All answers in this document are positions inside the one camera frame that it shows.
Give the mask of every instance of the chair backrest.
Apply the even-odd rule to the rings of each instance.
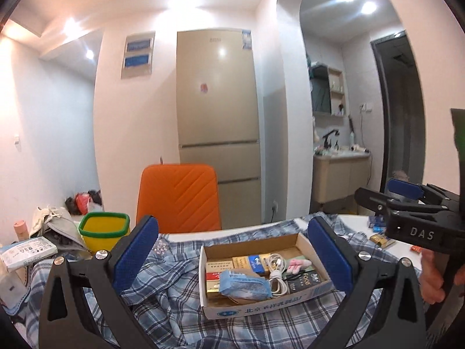
[[[161,234],[221,229],[215,170],[203,164],[151,165],[140,180],[137,221],[158,220]]]

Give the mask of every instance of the silver bolt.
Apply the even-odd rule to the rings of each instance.
[[[406,268],[408,268],[409,266],[412,266],[412,261],[410,261],[410,258],[407,258],[407,257],[403,257],[400,262],[402,263],[402,265],[404,265]]]
[[[359,258],[363,261],[368,261],[371,259],[371,254],[369,254],[368,252],[365,252],[365,251],[361,251],[359,253]]]
[[[95,258],[97,260],[103,260],[104,258],[106,258],[106,256],[108,256],[108,252],[105,249],[97,251],[97,253],[95,254]]]
[[[55,265],[61,265],[64,262],[65,262],[65,258],[62,256],[55,258],[55,260],[53,261]]]

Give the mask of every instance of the blue panel window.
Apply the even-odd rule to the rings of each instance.
[[[150,39],[138,40],[127,44],[127,52],[139,51],[150,48]]]
[[[148,64],[150,55],[137,55],[137,56],[131,56],[130,58],[126,58],[124,60],[124,67],[129,68],[129,67],[137,67],[138,65],[145,65]]]

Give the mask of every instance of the blue plaid fabric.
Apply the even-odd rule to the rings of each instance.
[[[317,213],[304,218],[310,221],[322,216],[337,235],[344,237],[356,251],[368,251],[373,257],[397,261],[378,249],[362,233],[350,230],[337,216]],[[145,332],[160,348],[260,348],[306,349],[337,310],[345,294],[332,291],[279,310],[235,319],[207,320],[202,313],[198,291],[198,261],[202,245],[211,246],[252,241],[300,232],[293,220],[229,237],[170,242],[161,235],[143,264],[130,289],[122,297]],[[40,303],[52,260],[34,266],[31,295],[26,306],[27,336],[38,347]],[[103,337],[117,344],[98,308],[94,294],[86,290],[90,309]],[[349,344],[362,337],[374,313],[380,291],[375,290]]]

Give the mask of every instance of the person's hand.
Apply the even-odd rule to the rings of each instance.
[[[429,249],[423,249],[421,251],[421,266],[423,268],[423,272],[420,276],[421,296],[425,302],[429,304],[442,302],[446,296],[442,289],[444,279],[434,264],[433,251]],[[465,265],[462,266],[455,275],[454,283],[456,285],[465,284]]]

